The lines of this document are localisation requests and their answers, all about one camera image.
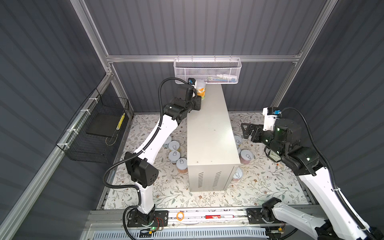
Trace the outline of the green label food can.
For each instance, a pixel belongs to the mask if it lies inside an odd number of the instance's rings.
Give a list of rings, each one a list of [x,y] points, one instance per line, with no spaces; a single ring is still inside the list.
[[[239,182],[241,179],[243,178],[243,170],[242,168],[238,167],[233,178],[232,178],[232,181],[237,183]]]

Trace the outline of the peach label food can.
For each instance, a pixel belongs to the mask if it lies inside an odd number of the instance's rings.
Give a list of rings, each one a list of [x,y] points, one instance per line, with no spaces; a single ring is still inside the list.
[[[186,158],[180,158],[176,163],[177,170],[180,174],[186,174],[188,172],[188,163]]]

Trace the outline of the orange yellow label can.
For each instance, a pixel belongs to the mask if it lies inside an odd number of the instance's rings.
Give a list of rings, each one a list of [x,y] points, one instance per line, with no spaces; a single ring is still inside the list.
[[[197,95],[204,100],[206,95],[206,82],[204,80],[196,80],[195,89],[197,90]]]

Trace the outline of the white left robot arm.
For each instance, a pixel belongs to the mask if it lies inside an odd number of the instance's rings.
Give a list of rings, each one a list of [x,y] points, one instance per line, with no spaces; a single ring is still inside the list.
[[[169,81],[180,82],[176,96],[166,105],[163,104],[162,87]],[[163,80],[158,89],[160,117],[157,125],[146,140],[133,152],[126,153],[122,161],[113,164],[103,175],[103,184],[109,189],[135,189],[138,193],[138,204],[129,206],[125,210],[136,210],[137,221],[149,226],[155,218],[155,204],[153,201],[153,184],[157,180],[159,170],[153,166],[158,152],[171,133],[180,125],[191,111],[201,109],[202,97],[197,93],[197,80],[171,77]],[[125,165],[133,184],[113,185],[108,183],[109,173]]]

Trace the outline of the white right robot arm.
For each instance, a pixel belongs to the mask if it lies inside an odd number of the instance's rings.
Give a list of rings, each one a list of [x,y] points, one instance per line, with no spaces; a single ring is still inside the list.
[[[317,145],[302,146],[302,128],[285,119],[285,111],[287,108],[264,108],[262,125],[241,124],[243,137],[262,143],[270,160],[289,167],[311,191],[327,217],[314,217],[273,197],[262,204],[259,213],[247,209],[249,220],[261,218],[267,224],[284,222],[315,240],[382,240],[382,231],[371,227],[348,202],[336,183],[332,166]]]

